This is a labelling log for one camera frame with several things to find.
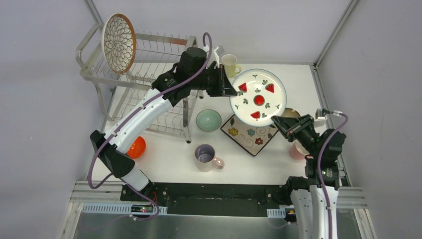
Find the watermelon slice print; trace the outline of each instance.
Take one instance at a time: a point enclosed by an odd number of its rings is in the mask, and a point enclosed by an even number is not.
[[[271,93],[274,93],[274,84],[268,84],[265,89]]]
[[[241,84],[241,85],[239,86],[239,89],[240,89],[242,92],[246,92],[246,91],[247,91],[247,88],[246,88],[246,83]]]
[[[261,113],[259,111],[251,114],[252,118],[259,119],[261,117]]]

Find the rack wire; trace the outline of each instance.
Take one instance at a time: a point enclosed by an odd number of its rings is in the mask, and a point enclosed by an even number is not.
[[[87,36],[94,33],[95,31],[91,29]],[[174,37],[173,35],[152,34],[145,31],[139,33],[136,31],[135,37],[137,40],[135,60],[126,73],[118,74],[108,66],[101,50],[101,43],[83,64],[81,70],[82,77],[91,81],[96,87],[100,106],[110,122],[118,122],[122,119],[144,98],[156,77],[170,70],[174,63],[179,62],[182,52],[188,47],[197,46],[194,36],[181,38],[180,36]],[[90,38],[85,42],[84,40],[80,44],[82,47],[79,48],[80,46],[78,46],[77,52],[83,50]],[[101,83],[124,88],[122,97],[118,99],[112,114],[106,109],[102,89],[99,86]],[[187,141],[190,140],[188,124],[198,93],[198,91],[191,91],[186,99],[162,114],[147,130],[184,137]]]

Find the white wall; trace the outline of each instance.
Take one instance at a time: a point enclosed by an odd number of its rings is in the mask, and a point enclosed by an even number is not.
[[[120,12],[135,29],[202,38],[242,62],[317,60],[350,0],[95,0],[104,21]]]
[[[78,1],[0,3],[0,238],[56,238],[101,113],[75,49]]]
[[[323,61],[344,155],[381,239],[421,238],[422,1],[362,0]]]

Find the blue flower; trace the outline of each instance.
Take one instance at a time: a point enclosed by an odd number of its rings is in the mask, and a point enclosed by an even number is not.
[[[248,135],[253,136],[255,134],[255,131],[253,129],[248,130]]]

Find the green bowl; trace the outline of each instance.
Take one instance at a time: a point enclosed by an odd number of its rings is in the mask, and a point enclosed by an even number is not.
[[[215,110],[203,110],[197,115],[197,126],[205,132],[217,130],[221,125],[221,116]]]

